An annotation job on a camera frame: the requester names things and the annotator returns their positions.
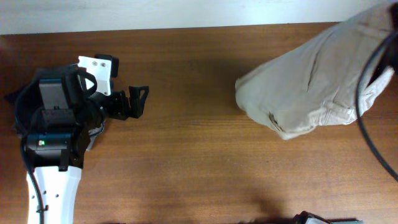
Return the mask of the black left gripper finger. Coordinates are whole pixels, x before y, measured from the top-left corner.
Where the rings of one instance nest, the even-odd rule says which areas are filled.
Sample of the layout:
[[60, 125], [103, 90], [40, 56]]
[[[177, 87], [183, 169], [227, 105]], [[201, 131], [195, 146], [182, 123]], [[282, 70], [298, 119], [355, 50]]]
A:
[[148, 86], [130, 86], [129, 87], [129, 103], [130, 112], [129, 116], [132, 118], [140, 118], [144, 112], [146, 98], [149, 94]]
[[128, 119], [128, 99], [125, 92], [115, 91], [108, 96], [108, 114], [112, 119], [126, 120]]

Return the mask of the beige shorts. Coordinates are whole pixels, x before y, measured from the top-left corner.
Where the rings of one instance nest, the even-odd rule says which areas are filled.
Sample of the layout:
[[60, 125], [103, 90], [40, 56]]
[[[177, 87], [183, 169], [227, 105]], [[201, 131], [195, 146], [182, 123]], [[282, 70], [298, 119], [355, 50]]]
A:
[[392, 79], [391, 67], [368, 86], [364, 66], [392, 31], [387, 1], [324, 30], [236, 80], [236, 103], [282, 139], [319, 126], [347, 125], [372, 107]]

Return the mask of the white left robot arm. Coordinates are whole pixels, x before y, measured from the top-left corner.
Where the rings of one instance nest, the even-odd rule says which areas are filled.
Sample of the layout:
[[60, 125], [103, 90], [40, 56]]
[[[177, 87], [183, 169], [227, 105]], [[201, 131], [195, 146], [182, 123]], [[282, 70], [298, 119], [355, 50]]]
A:
[[107, 119], [140, 118], [147, 86], [115, 91], [119, 60], [81, 56], [77, 63], [40, 68], [7, 96], [27, 171], [29, 223], [72, 223], [85, 152]]

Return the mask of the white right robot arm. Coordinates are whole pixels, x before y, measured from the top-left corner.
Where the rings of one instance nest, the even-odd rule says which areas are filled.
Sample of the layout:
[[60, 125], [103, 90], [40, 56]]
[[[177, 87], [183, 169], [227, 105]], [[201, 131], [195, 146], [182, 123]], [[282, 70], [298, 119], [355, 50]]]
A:
[[381, 55], [381, 58], [373, 71], [368, 86], [376, 81], [387, 67], [392, 67], [394, 72], [397, 73], [397, 3], [393, 3], [389, 7], [388, 13], [392, 20], [392, 31], [372, 54], [371, 62], [378, 55]]

